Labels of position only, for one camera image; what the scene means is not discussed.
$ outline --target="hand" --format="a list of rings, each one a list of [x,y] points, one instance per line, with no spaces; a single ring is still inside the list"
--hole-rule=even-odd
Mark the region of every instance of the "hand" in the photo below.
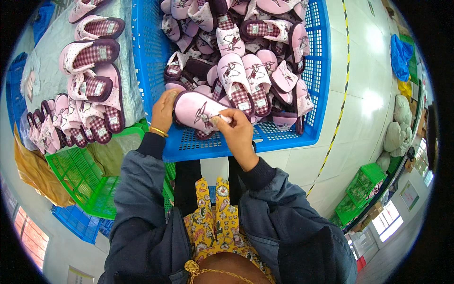
[[[224,134],[228,148],[245,172],[252,170],[259,161],[252,147],[254,127],[246,115],[237,109],[221,110],[220,114],[233,118],[231,126],[219,116],[211,118],[219,131]]]
[[[163,92],[161,97],[153,106],[151,127],[157,128],[165,133],[169,131],[173,120],[173,103],[175,102],[175,98],[179,93],[180,91],[176,88]],[[164,137],[162,133],[154,129],[150,129],[150,132]]]

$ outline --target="floral pattern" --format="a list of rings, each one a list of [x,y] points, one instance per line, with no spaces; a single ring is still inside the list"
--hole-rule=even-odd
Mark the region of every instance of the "floral pattern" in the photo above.
[[[237,206],[230,205],[229,184],[225,179],[216,182],[216,206],[211,206],[205,179],[196,183],[198,209],[184,217],[191,240],[192,259],[199,263],[208,256],[230,252],[243,256],[260,269],[271,283],[276,283],[271,270],[260,259],[257,251],[239,226]]]

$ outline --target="gold bracelet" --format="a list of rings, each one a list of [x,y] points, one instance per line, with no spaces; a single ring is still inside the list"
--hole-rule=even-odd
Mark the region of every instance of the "gold bracelet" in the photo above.
[[[157,132],[161,133],[162,135],[164,135],[165,138],[169,137],[169,134],[165,133],[165,132],[162,131],[162,130],[157,129],[156,127],[150,126],[150,127],[149,127],[149,130],[151,130],[151,129],[156,130]]]

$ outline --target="person's left hand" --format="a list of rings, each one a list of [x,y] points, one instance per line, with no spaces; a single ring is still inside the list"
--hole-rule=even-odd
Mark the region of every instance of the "person's left hand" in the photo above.
[[[170,89],[161,95],[158,101],[153,106],[153,113],[151,117],[151,127],[157,128],[162,132],[167,133],[172,126],[172,112],[173,112],[173,103],[175,98],[180,93],[179,89]],[[150,128],[150,132],[156,133],[162,137],[164,135],[159,131]]]

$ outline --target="yellow plastic bag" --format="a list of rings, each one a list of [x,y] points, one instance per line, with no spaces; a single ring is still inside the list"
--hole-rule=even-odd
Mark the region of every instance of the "yellow plastic bag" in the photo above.
[[[400,94],[407,98],[408,102],[411,102],[411,84],[410,80],[408,82],[402,82],[401,80],[397,79],[397,88],[400,90]]]
[[[14,139],[14,159],[20,179],[55,206],[74,205],[74,200],[58,181],[45,157],[39,151],[29,151],[22,145],[16,125],[14,125]]]

